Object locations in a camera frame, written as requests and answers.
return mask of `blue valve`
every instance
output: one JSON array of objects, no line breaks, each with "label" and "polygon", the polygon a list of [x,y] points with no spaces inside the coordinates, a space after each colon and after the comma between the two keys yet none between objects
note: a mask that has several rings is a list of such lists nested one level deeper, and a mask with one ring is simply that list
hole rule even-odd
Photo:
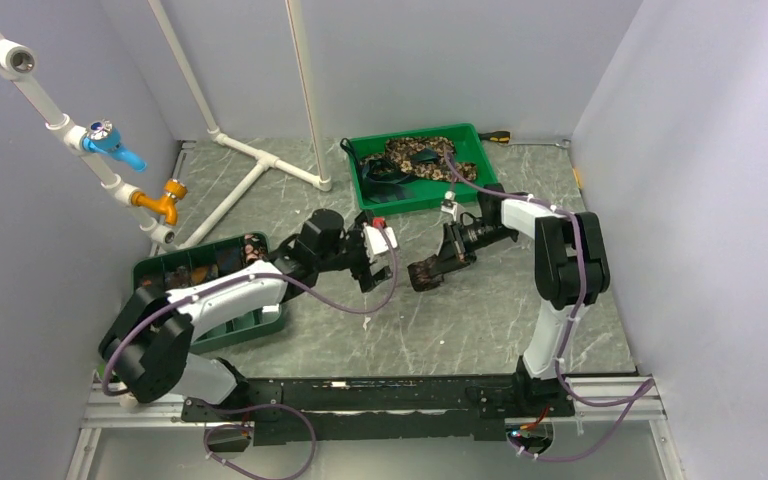
[{"label": "blue valve", "polygon": [[90,130],[84,137],[81,146],[92,153],[101,153],[114,160],[127,163],[137,172],[144,172],[146,163],[136,153],[128,150],[122,143],[119,130],[110,120],[101,120],[90,125]]}]

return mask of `orange valve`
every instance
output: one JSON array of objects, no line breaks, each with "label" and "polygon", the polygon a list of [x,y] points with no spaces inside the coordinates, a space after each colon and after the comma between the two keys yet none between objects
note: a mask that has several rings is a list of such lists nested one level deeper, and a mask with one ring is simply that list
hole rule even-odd
[{"label": "orange valve", "polygon": [[155,200],[146,195],[145,192],[137,190],[131,194],[131,205],[145,207],[152,212],[159,213],[165,217],[165,222],[168,225],[174,226],[178,223],[178,210],[175,208],[175,203],[186,195],[187,187],[178,180],[171,178],[163,187],[163,196],[159,199]]}]

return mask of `gray marble tabletop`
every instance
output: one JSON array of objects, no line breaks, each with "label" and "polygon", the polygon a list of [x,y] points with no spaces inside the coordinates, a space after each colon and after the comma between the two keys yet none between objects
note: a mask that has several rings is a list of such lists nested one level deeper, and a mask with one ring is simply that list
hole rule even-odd
[{"label": "gray marble tabletop", "polygon": [[[314,171],[309,140],[253,139],[252,146]],[[551,146],[501,146],[484,142],[507,191],[527,191],[573,211],[584,204],[564,150]],[[348,164],[336,141],[326,164],[333,179],[320,192],[284,173],[266,172],[205,242],[261,231],[272,244],[298,232],[311,212],[336,210],[351,221],[359,212]],[[213,211],[254,161],[211,142],[196,144],[182,170],[190,193],[179,203],[179,238],[187,238]],[[465,205],[477,212],[476,204]],[[247,376],[445,375],[508,373],[528,346],[540,306],[534,286],[532,243],[504,241],[479,252],[478,262],[446,276],[440,288],[416,293],[406,265],[435,252],[445,217],[425,210],[387,218],[400,243],[402,268],[396,293],[381,311],[350,315],[309,296],[286,306],[279,333],[213,352]],[[316,290],[349,306],[371,306],[387,291],[383,284],[361,294],[347,272],[319,277]],[[610,291],[599,297],[572,343],[572,371],[628,372],[634,369]]]}]

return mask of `dark green basket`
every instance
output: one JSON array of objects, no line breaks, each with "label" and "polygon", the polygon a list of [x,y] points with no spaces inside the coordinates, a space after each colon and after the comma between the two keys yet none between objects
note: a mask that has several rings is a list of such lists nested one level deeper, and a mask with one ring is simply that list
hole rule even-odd
[{"label": "dark green basket", "polygon": [[[470,123],[409,130],[407,132],[375,135],[372,137],[352,138],[351,142],[358,160],[360,160],[373,153],[382,153],[384,151],[384,144],[393,137],[446,137],[455,144],[455,161],[476,164],[478,178],[476,178],[475,183],[477,185],[483,187],[488,183],[497,182],[493,167],[490,165],[490,161],[487,160],[487,154],[484,153],[481,140],[478,139],[478,133]],[[372,213],[378,216],[413,212],[427,208],[439,208],[440,202],[443,201],[443,196],[449,189],[447,182],[418,179],[401,185],[402,188],[413,193],[412,198],[377,203],[366,198],[361,192],[360,179],[358,178],[359,172],[351,159],[349,159],[349,169],[352,173],[352,182],[355,185],[355,196],[358,200],[358,206],[362,210],[372,210]],[[458,184],[455,187],[455,195],[457,196],[458,203],[468,203],[475,201],[478,192],[467,185]]]},{"label": "dark green basket", "polygon": [[[250,235],[261,237],[264,243],[268,245],[266,235],[263,233],[254,232]],[[146,278],[152,279],[152,283],[162,284],[166,290],[164,278],[167,272],[173,272],[180,266],[186,266],[192,272],[195,268],[216,264],[218,262],[217,252],[232,248],[244,248],[243,237],[245,235],[145,259],[134,266],[134,290],[139,287],[141,280]],[[233,271],[220,271],[219,276],[222,277],[229,273],[233,273]],[[196,339],[190,346],[190,352],[196,354],[210,352],[279,332],[284,328],[283,313],[283,307],[278,305],[237,317]]]}]

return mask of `wall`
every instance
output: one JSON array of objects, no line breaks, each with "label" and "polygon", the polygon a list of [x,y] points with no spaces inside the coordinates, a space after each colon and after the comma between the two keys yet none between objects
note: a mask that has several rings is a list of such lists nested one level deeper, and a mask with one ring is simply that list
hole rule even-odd
[{"label": "wall", "polygon": [[768,2],[644,2],[573,148],[688,478],[767,479]]},{"label": "wall", "polygon": [[[304,2],[323,132],[472,122],[569,136],[641,0]],[[284,2],[164,3],[220,126],[308,136]],[[204,122],[144,1],[105,0],[177,138]]]},{"label": "wall", "polygon": [[[100,5],[0,0],[0,29],[79,123],[105,116],[149,162],[126,180],[158,194],[175,142]],[[63,478],[96,345],[149,243],[97,179],[0,77],[0,479]]]}]

